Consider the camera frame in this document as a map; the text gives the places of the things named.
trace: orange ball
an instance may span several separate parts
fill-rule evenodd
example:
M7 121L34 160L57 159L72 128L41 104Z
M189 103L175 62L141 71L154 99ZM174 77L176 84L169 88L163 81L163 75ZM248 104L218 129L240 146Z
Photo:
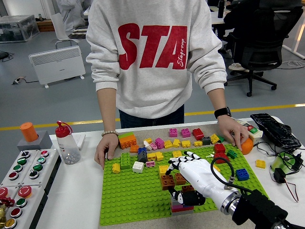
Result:
M244 143L241 144L243 155L247 155L253 149L253 141L248 138Z

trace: black smartwatch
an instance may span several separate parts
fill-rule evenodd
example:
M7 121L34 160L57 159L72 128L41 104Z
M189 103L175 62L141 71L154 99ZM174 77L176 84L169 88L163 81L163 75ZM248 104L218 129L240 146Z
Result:
M230 116L232 117L231 115L231 111L228 107L225 107L225 108L221 108L221 109L218 109L214 112L214 115L215 115L215 118L217 119L219 116L221 115L227 115L227 116Z

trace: yellow floor line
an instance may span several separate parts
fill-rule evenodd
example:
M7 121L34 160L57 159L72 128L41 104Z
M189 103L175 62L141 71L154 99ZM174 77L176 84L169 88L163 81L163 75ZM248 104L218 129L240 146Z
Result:
M305 104L288 104L288 105L277 105L277 106L262 106L262 107L250 107L250 108L240 108L240 109L232 109L231 112L245 112L245 111L260 111L260 110L275 110L275 109L286 109L286 108L295 108L295 107L304 107ZM193 115L211 115L214 114L214 111L201 111L201 112L188 112L184 113L184 116L193 116ZM90 120L90 121L80 121L80 122L68 122L68 125L82 125L82 124L94 124L94 123L102 123L103 120ZM56 123L52 124L39 124L34 125L35 128L45 128L45 127L56 127L58 126ZM18 130L19 126L9 126L9 127L0 127L0 131L5 130Z

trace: sta logo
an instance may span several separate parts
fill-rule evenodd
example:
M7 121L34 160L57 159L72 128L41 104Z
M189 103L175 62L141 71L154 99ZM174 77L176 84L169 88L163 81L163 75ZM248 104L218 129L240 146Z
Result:
M140 33L137 24L129 23L118 28L125 54L120 54L120 67L123 70L137 59L137 46L130 39L140 39L146 36L140 68L152 68L162 36L167 37L167 42L155 65L156 68L168 68L173 63L173 69L185 69L187 50L187 26L145 25Z

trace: green baseplate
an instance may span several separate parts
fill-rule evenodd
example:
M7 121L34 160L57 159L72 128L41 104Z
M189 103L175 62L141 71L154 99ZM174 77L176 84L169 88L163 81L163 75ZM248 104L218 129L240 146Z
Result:
M249 174L247 181L235 180L235 184L246 187L250 190L258 189L267 196L262 185L258 181L253 170L247 163L240 150L231 144L224 145L226 152L232 149L237 153L235 159L230 158L234 170L245 168ZM182 154L187 149L179 149ZM203 159L211 163L212 157L207 157L214 151L214 146L192 148L189 151L196 153ZM173 157L172 151L163 152L164 160L155 161L155 167L147 168L144 166L143 173L134 173L132 166L137 161L137 154L131 155L131 168L121 170L119 174L112 172L114 163L120 164L120 158L115 158L105 162L103 190L102 190L102 209L100 225L113 225L127 222L135 222L147 219L157 219L171 216L170 193L162 191L159 178L159 166L169 165L168 161ZM215 164L221 171L220 173L228 179L231 170L227 164ZM181 190L181 186L175 186L176 190ZM195 206L194 213L216 210L216 206L209 198L203 206Z

